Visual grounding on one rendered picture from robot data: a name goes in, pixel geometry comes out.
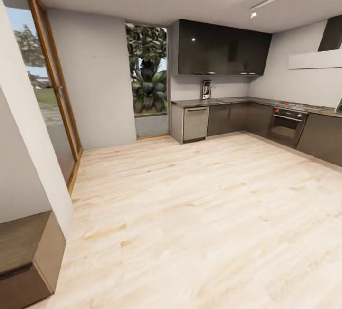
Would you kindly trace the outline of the poster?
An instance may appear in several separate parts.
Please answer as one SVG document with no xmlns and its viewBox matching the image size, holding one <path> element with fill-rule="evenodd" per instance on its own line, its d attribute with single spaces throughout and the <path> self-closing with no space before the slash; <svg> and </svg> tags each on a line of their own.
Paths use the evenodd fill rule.
<svg viewBox="0 0 342 309">
<path fill-rule="evenodd" d="M 204 80 L 204 82 L 203 82 L 202 100 L 209 99 L 208 96 L 210 96 L 210 83 L 211 83 L 211 80 Z"/>
</svg>

